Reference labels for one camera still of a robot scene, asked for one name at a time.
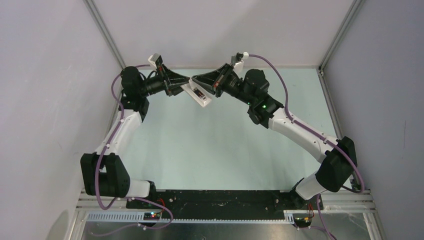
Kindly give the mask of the white remote control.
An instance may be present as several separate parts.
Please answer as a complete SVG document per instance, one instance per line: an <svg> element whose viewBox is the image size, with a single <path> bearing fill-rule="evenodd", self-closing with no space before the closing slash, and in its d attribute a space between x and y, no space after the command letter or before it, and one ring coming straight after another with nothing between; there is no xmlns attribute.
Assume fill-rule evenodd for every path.
<svg viewBox="0 0 424 240"><path fill-rule="evenodd" d="M212 102L212 98L199 84L189 79L188 83L183 84L181 88L202 108L205 108Z"/></svg>

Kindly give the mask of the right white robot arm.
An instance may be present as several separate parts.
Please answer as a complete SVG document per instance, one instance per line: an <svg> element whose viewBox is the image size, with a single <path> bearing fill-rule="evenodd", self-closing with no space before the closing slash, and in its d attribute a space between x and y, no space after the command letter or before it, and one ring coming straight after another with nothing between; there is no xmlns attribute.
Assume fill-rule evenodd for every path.
<svg viewBox="0 0 424 240"><path fill-rule="evenodd" d="M357 167L354 142L346 136L338 139L318 132L294 116L287 105L268 93L270 83L263 70L250 69L244 77L239 77L232 66L224 64L191 79L217 98L226 93L247 104L247 114L254 124L284 135L320 163L317 171L292 188L290 201L295 208L304 209L312 197L325 191L338 192L354 173Z"/></svg>

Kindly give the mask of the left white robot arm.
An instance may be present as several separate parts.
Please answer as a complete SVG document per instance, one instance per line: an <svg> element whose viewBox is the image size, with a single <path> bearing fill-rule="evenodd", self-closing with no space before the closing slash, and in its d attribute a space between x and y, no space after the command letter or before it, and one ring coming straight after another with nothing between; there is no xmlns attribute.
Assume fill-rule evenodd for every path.
<svg viewBox="0 0 424 240"><path fill-rule="evenodd" d="M85 192L100 197L139 197L145 208L153 208L158 194L151 190L152 183L130 177L123 160L123 153L136 129L144 121L148 97L160 92L168 96L178 95L188 76L178 74L160 64L149 75L141 73L137 66L124 68L112 82L121 83L121 96L113 92L118 102L118 113L103 142L93 153L85 153L80 159Z"/></svg>

